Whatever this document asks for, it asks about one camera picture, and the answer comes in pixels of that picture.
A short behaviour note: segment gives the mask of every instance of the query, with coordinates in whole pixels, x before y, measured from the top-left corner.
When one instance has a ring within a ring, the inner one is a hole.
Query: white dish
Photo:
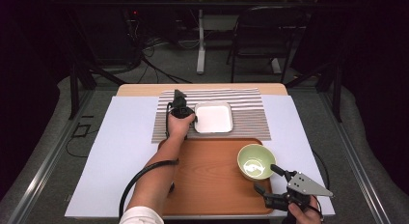
[[[196,104],[198,121],[195,129],[199,133],[221,133],[232,131],[232,109],[223,101]]]

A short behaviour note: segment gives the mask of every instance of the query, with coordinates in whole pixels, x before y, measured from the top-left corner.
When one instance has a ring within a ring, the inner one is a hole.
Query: striped cloth
[[[218,89],[182,91],[186,94],[187,106],[194,110],[195,105],[210,101],[224,101],[232,108],[232,131],[226,133],[198,133],[191,127],[189,138],[258,138],[271,140],[268,122],[265,118],[259,89]],[[175,91],[165,91],[159,96],[153,128],[152,143],[159,143],[166,138],[166,106],[174,99]]]

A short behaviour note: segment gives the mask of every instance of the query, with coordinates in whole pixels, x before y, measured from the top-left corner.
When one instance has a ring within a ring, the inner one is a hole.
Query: white paper sheet
[[[263,145],[281,168],[302,171],[323,184],[292,98],[262,96],[262,101],[272,137]],[[157,144],[150,139],[157,102],[152,97],[113,97],[66,217],[118,217],[123,190],[156,153]],[[271,181],[275,193],[286,191],[285,178],[274,175]],[[335,214],[328,198],[319,201],[324,215]],[[286,216],[286,212],[274,210],[269,215]]]

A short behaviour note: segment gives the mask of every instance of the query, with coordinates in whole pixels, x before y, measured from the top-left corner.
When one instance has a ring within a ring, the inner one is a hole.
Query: white sleeve
[[[123,214],[120,224],[164,224],[164,222],[151,208],[133,207]]]

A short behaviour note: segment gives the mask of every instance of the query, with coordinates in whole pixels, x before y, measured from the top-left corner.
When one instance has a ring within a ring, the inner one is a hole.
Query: wooden board
[[[158,97],[163,91],[250,89],[258,88],[262,95],[287,96],[286,86],[281,83],[207,83],[207,84],[123,84],[117,92],[119,97]]]
[[[164,215],[268,214],[263,198],[245,179],[237,154],[258,139],[188,139],[179,155],[175,190],[169,194]],[[271,192],[270,180],[261,182]]]

